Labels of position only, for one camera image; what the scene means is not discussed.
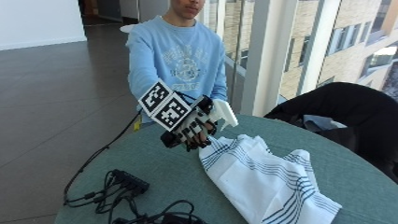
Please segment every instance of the gray floor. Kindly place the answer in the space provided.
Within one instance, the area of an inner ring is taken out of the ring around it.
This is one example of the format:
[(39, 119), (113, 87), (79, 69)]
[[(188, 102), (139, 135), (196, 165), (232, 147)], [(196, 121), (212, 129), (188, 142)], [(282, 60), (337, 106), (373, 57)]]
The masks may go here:
[(88, 26), (87, 42), (0, 51), (0, 223), (53, 223), (68, 180), (132, 119), (120, 26)]

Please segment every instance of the round table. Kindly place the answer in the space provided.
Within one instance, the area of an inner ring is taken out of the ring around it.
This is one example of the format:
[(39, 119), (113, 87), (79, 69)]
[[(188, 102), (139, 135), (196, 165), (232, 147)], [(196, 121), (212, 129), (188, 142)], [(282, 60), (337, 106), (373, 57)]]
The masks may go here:
[[(398, 223), (398, 186), (352, 151), (280, 120), (242, 115), (237, 115), (237, 120), (238, 126), (225, 128), (216, 138), (258, 135), (278, 157), (294, 149), (310, 152), (320, 191), (342, 205), (333, 223)], [(199, 151), (167, 148), (160, 140), (163, 133), (164, 128), (152, 125), (125, 135), (88, 165), (71, 187), (69, 198), (101, 189), (105, 173), (119, 169), (151, 184), (148, 192), (135, 198), (141, 213), (156, 215), (172, 202), (184, 199), (193, 203), (195, 215), (208, 223), (246, 223), (204, 172)], [(95, 214), (95, 207), (96, 204), (64, 206), (55, 223), (107, 223), (108, 214)], [(116, 207), (116, 217), (135, 218), (127, 203)]]

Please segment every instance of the graphic print on sweatshirt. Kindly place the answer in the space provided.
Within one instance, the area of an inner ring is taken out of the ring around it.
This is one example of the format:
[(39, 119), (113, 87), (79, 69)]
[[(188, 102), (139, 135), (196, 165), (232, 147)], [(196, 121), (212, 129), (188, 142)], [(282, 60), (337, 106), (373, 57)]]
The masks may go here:
[(175, 46), (163, 54), (164, 61), (171, 67), (171, 75), (180, 79), (184, 83), (175, 84), (175, 91), (193, 91), (200, 88), (200, 83), (196, 81), (204, 75), (201, 66), (209, 63), (209, 55), (204, 49), (193, 49), (191, 45)]

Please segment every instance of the striped towel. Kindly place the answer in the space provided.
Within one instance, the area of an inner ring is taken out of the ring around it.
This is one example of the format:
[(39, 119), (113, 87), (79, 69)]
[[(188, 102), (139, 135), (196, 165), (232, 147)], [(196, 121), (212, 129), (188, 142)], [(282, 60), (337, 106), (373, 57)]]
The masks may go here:
[(332, 223), (341, 205), (318, 190), (308, 151), (280, 158), (258, 136), (211, 140), (203, 167), (250, 224)]

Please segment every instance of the door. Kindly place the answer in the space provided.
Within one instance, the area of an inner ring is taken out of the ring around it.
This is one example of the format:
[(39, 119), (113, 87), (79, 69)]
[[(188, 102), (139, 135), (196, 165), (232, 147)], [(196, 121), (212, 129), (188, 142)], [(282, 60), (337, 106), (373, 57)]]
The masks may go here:
[(121, 4), (115, 0), (97, 0), (99, 17), (113, 21), (123, 21)]

